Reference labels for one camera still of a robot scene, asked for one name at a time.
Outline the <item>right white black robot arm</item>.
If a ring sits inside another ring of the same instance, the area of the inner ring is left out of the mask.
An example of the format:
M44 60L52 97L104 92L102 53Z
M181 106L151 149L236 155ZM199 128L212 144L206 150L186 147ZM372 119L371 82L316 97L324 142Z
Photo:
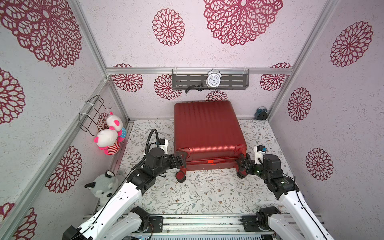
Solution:
M304 200L296 179L283 173L278 156L265 154L259 161L239 157L237 163L238 175L254 175L262 179L268 190L285 206L300 230L293 228L276 207L259 209L256 219L247 222L248 225L254 225L262 231L273 231L284 240L333 239Z

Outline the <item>red hard-shell suitcase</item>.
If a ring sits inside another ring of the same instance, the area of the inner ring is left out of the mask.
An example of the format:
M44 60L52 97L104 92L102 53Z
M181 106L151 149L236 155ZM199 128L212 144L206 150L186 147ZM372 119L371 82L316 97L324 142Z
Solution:
M186 153L186 166L176 173L178 182L187 172L236 169L247 157L247 144L230 101L176 103L174 106L175 150Z

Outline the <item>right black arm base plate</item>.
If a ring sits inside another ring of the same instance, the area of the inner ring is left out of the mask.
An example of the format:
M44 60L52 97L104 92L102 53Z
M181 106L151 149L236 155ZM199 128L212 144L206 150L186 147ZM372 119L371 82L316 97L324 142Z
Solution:
M245 232L262 232L261 222L257 215L244 215L241 218Z

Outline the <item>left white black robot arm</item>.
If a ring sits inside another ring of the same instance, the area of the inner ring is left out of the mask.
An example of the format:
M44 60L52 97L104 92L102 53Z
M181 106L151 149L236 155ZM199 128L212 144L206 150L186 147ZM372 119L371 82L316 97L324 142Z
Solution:
M108 200L106 205L79 227L69 226L63 240L121 240L129 234L147 229L149 214L137 207L118 221L127 209L139 200L156 182L156 178L169 169L186 167L186 152L168 155L161 148L149 150L144 162L129 174L127 180Z

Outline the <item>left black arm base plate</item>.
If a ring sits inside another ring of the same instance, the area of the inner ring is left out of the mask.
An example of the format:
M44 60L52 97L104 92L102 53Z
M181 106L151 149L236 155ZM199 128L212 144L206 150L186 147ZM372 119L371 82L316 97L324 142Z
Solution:
M161 233L163 231L164 217L163 216L149 216L142 221L143 233Z

